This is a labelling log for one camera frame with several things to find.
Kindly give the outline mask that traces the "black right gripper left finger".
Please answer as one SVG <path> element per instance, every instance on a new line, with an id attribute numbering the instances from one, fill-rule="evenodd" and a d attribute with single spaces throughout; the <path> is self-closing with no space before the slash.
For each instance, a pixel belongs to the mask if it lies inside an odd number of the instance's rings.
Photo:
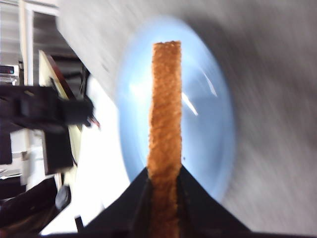
<path id="1" fill-rule="evenodd" d="M 152 185 L 144 168 L 122 195 L 85 228 L 85 235 L 147 235 Z"/>

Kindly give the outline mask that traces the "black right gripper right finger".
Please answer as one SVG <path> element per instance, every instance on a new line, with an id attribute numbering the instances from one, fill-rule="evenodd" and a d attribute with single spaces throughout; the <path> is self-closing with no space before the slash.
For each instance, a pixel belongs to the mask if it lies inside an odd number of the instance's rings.
<path id="1" fill-rule="evenodd" d="M 177 178 L 181 233 L 248 233 L 250 229 L 212 198 L 190 172 L 181 167 Z"/>

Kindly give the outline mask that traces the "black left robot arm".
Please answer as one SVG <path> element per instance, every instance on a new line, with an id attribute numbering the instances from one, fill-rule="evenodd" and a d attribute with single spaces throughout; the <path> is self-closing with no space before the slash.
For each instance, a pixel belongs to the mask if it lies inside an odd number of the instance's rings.
<path id="1" fill-rule="evenodd" d="M 12 163 L 12 132 L 35 129 L 43 132 L 45 174 L 63 173 L 73 167 L 68 127 L 90 126 L 90 99 L 63 99 L 52 87 L 1 86 L 0 163 Z"/>

